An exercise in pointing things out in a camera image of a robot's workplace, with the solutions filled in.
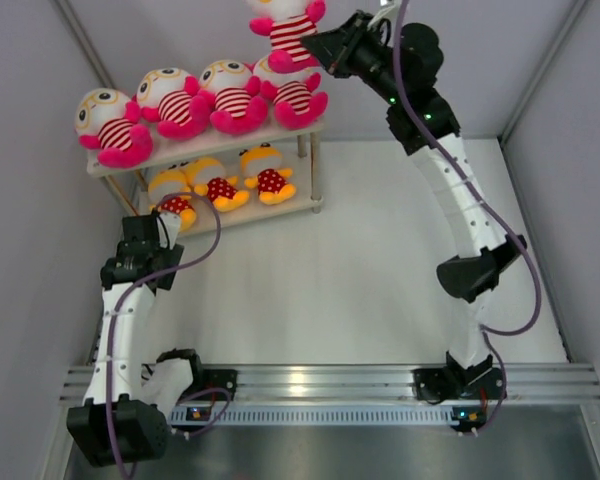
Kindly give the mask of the pink panda plush top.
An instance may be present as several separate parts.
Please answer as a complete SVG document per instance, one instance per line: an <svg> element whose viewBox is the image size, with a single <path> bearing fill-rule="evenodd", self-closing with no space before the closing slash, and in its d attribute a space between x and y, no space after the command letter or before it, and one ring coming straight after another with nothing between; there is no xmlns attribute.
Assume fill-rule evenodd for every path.
<svg viewBox="0 0 600 480"><path fill-rule="evenodd" d="M318 32L317 23L326 13L324 1L249 0L247 4L254 13L251 31L270 41L267 60L274 73L291 74L319 66L301 39Z"/></svg>

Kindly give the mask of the orange plush bottom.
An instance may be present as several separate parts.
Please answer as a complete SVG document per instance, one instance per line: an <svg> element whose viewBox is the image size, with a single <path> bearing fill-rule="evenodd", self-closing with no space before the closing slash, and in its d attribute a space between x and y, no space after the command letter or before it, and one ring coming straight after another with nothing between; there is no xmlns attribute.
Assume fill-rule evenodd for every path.
<svg viewBox="0 0 600 480"><path fill-rule="evenodd" d="M148 184L150 208L178 215L181 219L180 231L187 231L197 219L191 192L187 177L181 169L164 170L157 173Z"/></svg>

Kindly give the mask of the orange plush top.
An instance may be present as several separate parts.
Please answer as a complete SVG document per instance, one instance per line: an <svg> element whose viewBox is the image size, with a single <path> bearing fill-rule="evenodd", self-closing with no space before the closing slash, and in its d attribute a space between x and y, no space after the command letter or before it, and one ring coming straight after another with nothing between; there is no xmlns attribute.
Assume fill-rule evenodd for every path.
<svg viewBox="0 0 600 480"><path fill-rule="evenodd" d="M263 143L239 153L244 185L257 192L259 201L267 206L278 205L293 198L296 187L289 181L291 168L283 167L282 153Z"/></svg>

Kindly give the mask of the pink panda plush with glasses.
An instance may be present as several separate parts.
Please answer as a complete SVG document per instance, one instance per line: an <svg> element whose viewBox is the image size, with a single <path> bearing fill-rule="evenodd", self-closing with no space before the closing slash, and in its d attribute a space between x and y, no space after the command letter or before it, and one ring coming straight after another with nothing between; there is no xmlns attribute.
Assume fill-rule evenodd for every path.
<svg viewBox="0 0 600 480"><path fill-rule="evenodd" d="M281 74L258 60L253 73L260 81L260 95L269 101L276 121L286 129L298 130L315 123L327 110L329 97L319 91L321 75L312 68Z"/></svg>

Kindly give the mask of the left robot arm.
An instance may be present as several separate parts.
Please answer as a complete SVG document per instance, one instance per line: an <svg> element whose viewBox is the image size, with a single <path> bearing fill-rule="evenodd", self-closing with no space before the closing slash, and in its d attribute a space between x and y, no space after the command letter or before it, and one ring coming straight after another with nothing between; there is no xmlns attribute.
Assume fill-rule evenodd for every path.
<svg viewBox="0 0 600 480"><path fill-rule="evenodd" d="M149 378L142 378L150 312L158 292L171 289L184 252L176 241L180 217L152 212L124 218L122 227L115 255L100 270L103 317L94 371L66 421L94 467L161 458L177 401L199 397L206 386L192 350L161 355Z"/></svg>

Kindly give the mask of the orange plush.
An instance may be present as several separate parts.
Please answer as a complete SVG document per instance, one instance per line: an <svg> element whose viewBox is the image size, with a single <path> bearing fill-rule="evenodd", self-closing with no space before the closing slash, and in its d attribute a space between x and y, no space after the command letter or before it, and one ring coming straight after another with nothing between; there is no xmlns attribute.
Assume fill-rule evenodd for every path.
<svg viewBox="0 0 600 480"><path fill-rule="evenodd" d="M181 169L164 170L157 173L148 184L150 208L178 215L181 219L180 231L187 231L197 219L191 192L187 177Z"/></svg>
<svg viewBox="0 0 600 480"><path fill-rule="evenodd" d="M263 143L239 153L244 185L257 192L259 201L267 206L278 205L293 198L296 187L289 181L291 168L283 167L282 153Z"/></svg>
<svg viewBox="0 0 600 480"><path fill-rule="evenodd" d="M238 178L229 176L225 166L214 157L200 157L182 168L188 185L206 197L221 213L243 207L250 192L237 187Z"/></svg>

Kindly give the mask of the pink panda plush face down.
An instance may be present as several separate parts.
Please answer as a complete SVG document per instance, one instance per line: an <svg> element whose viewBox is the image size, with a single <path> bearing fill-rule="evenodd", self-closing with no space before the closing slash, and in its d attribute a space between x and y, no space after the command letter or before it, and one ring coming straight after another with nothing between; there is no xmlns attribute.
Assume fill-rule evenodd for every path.
<svg viewBox="0 0 600 480"><path fill-rule="evenodd" d="M210 125L210 106L198 97L199 89L197 78L188 71L162 67L143 77L135 100L142 117L155 125L160 136L185 141L200 135Z"/></svg>

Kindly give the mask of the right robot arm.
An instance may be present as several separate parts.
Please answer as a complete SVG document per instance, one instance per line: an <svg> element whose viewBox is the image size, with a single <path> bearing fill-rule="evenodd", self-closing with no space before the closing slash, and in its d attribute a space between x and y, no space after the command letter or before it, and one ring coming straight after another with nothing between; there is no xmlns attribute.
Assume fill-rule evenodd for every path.
<svg viewBox="0 0 600 480"><path fill-rule="evenodd" d="M459 123L435 89L443 63L436 33L420 23L398 29L401 63L395 70L390 29L388 20L358 11L339 28L305 36L301 44L331 76L356 76L388 103L391 133L428 182L451 229L456 253L436 268L439 284L454 300L450 345L443 366L414 372L417 399L497 399L502 371L481 327L501 273L526 242L511 239L474 196L480 189Z"/></svg>

